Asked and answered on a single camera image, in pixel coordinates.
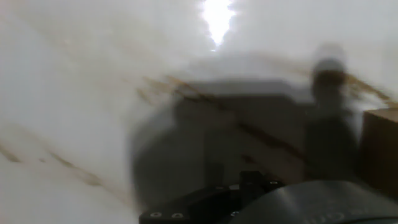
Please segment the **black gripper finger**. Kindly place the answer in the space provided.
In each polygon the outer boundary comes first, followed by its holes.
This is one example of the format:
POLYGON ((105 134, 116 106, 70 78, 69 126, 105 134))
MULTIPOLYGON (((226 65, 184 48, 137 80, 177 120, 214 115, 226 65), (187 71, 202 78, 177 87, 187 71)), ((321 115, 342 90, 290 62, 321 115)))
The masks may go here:
POLYGON ((146 210, 139 224, 228 223, 250 203, 284 185, 259 171, 245 170, 235 185, 206 187, 146 210))

